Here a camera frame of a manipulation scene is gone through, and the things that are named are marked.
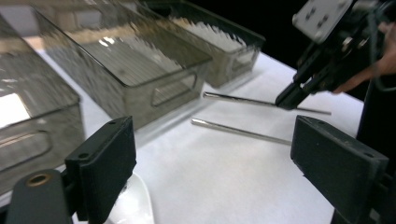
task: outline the white table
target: white table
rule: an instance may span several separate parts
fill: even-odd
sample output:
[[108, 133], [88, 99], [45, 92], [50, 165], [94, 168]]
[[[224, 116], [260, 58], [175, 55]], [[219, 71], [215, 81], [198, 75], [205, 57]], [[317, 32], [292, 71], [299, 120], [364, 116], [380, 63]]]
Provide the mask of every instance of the white table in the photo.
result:
[[[51, 59], [42, 56], [81, 95], [87, 137], [110, 120]], [[253, 79], [238, 88], [236, 84], [224, 90], [205, 86], [204, 91], [274, 102], [294, 72], [260, 54]], [[355, 136], [363, 104], [346, 94], [321, 92], [301, 106], [332, 114], [200, 99], [137, 131], [134, 172], [148, 186], [155, 223], [330, 223], [332, 206], [292, 162], [290, 146], [191, 124], [191, 118], [205, 119], [291, 140], [300, 114]]]

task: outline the robotic arm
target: robotic arm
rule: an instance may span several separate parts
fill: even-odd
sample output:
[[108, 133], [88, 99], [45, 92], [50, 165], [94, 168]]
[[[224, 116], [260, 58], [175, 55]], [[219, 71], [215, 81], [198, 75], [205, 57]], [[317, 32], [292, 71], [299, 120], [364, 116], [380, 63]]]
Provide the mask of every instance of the robotic arm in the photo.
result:
[[292, 83], [277, 96], [276, 106], [295, 109], [308, 95], [335, 90], [381, 58], [384, 35], [377, 25], [389, 21], [394, 5], [395, 1], [308, 1], [292, 22], [312, 43]]

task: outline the metal stick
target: metal stick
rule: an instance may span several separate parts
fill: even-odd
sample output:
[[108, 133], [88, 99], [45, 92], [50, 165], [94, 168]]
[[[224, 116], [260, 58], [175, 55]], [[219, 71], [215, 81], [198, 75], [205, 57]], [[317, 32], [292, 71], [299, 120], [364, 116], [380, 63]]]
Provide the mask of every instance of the metal stick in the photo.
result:
[[240, 129], [235, 129], [235, 128], [232, 128], [229, 126], [209, 122], [209, 121], [202, 120], [202, 119], [192, 119], [191, 123], [194, 125], [198, 125], [198, 126], [205, 127], [205, 128], [211, 128], [211, 129], [218, 130], [218, 131], [241, 134], [241, 135], [244, 135], [247, 137], [253, 137], [253, 138], [257, 138], [257, 139], [261, 139], [261, 140], [266, 140], [266, 141], [270, 141], [270, 142], [276, 142], [276, 143], [291, 146], [291, 141], [288, 141], [288, 140], [275, 138], [275, 137], [271, 137], [271, 136], [263, 135], [263, 134], [259, 134], [259, 133], [252, 133], [252, 132], [248, 132], [248, 131], [244, 131], [244, 130], [240, 130]]
[[[222, 95], [222, 94], [217, 94], [217, 93], [207, 92], [207, 91], [204, 92], [204, 98], [210, 98], [213, 100], [221, 100], [221, 101], [228, 101], [228, 102], [234, 102], [234, 103], [243, 103], [243, 104], [249, 104], [249, 105], [266, 105], [266, 106], [277, 107], [274, 103], [252, 100], [252, 99], [241, 98], [241, 97], [235, 97], [235, 96]], [[297, 107], [296, 110], [319, 113], [319, 114], [326, 114], [326, 115], [332, 114], [332, 112], [329, 112], [329, 111], [321, 111], [321, 110], [308, 109], [308, 108], [303, 108], [303, 107]]]

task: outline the dark background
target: dark background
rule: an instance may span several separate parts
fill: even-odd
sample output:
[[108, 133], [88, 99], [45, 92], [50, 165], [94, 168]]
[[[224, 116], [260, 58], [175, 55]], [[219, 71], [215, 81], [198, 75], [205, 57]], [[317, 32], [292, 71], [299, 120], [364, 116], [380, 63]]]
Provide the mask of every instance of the dark background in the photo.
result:
[[[263, 35], [266, 42], [262, 52], [292, 68], [297, 68], [298, 59], [310, 43], [310, 39], [291, 24], [292, 16], [298, 13], [307, 0], [189, 2]], [[368, 82], [364, 82], [347, 93], [364, 100], [367, 87]]]

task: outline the metal container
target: metal container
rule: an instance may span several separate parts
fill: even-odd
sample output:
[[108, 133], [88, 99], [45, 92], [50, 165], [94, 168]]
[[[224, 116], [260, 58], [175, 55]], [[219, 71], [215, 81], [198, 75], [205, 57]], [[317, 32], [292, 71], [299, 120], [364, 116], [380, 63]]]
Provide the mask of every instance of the metal container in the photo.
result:
[[142, 0], [124, 3], [210, 54], [205, 81], [217, 89], [250, 75], [265, 38], [187, 1]]
[[200, 97], [210, 55], [118, 3], [35, 7], [46, 52], [113, 118], [139, 129]]
[[14, 184], [57, 168], [85, 139], [79, 96], [0, 16], [0, 207]]

